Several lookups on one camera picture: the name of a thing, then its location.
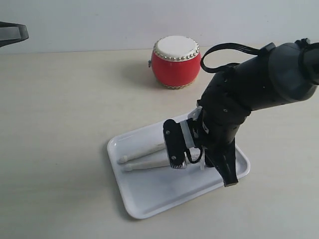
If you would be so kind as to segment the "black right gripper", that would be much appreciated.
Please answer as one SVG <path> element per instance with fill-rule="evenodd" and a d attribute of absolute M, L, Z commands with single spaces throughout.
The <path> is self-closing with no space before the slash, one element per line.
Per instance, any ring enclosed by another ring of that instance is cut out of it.
<path fill-rule="evenodd" d="M 235 135 L 246 119 L 245 113 L 219 109 L 212 113 L 197 107 L 189 114 L 194 143 L 205 151 L 205 164 L 215 168 L 224 187 L 238 183 Z"/>

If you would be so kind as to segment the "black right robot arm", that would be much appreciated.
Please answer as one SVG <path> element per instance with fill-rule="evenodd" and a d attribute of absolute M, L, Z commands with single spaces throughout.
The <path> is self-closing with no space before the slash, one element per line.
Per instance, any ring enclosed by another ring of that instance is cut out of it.
<path fill-rule="evenodd" d="M 204 150 L 205 164 L 217 170 L 224 186 L 237 184 L 235 135 L 254 111 L 308 100 L 319 85 L 319 45 L 303 38 L 256 49 L 222 43 L 207 53 L 237 50 L 250 54 L 242 63 L 201 68 L 213 74 L 197 105 L 192 125 L 195 144 Z"/>

